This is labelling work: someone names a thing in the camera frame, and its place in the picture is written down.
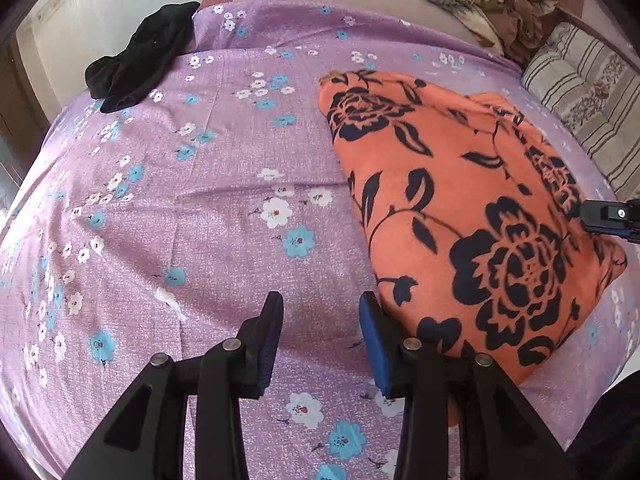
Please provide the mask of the orange black floral garment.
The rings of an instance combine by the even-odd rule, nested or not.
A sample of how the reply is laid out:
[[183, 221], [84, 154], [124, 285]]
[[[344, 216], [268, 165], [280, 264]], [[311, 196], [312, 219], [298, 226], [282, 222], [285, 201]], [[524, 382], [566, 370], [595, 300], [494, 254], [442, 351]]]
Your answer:
[[316, 89], [344, 178], [326, 265], [359, 268], [323, 322], [352, 332], [372, 288], [447, 356], [496, 358], [555, 434], [574, 434], [622, 368], [613, 315], [634, 310], [639, 266], [580, 225], [584, 193], [544, 130], [500, 94], [405, 74], [331, 70]]

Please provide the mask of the striped beige cushion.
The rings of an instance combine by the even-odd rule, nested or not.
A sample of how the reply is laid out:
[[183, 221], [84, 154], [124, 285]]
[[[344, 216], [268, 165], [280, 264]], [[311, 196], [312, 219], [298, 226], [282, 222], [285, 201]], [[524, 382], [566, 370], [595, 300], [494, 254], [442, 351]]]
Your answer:
[[639, 196], [639, 73], [570, 23], [552, 30], [522, 84], [570, 130], [623, 202]]

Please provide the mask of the purple floral bedsheet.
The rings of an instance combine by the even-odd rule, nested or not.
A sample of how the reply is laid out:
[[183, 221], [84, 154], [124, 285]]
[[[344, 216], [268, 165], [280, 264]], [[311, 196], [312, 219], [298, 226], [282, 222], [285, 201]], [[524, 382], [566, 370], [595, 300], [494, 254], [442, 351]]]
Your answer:
[[137, 105], [103, 114], [88, 93], [70, 102], [17, 193], [1, 230], [3, 425], [61, 478], [154, 353], [199, 356], [275, 290], [273, 380], [242, 408], [250, 475], [388, 479], [402, 403], [375, 387], [358, 323], [360, 295], [375, 290], [354, 300], [350, 333], [320, 313], [359, 268], [326, 265], [344, 178], [319, 78], [373, 70], [500, 94], [544, 130], [583, 200], [611, 187], [513, 63], [460, 39], [290, 2], [212, 6], [193, 25]]

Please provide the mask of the black crumpled garment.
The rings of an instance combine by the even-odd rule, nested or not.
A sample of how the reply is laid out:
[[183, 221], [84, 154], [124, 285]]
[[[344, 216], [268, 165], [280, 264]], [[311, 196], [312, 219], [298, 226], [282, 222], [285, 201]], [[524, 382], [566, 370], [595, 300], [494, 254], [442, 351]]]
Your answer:
[[102, 102], [101, 113], [135, 106], [155, 88], [194, 38], [199, 7], [197, 1], [165, 4], [141, 22], [122, 52], [86, 68], [85, 82], [90, 96]]

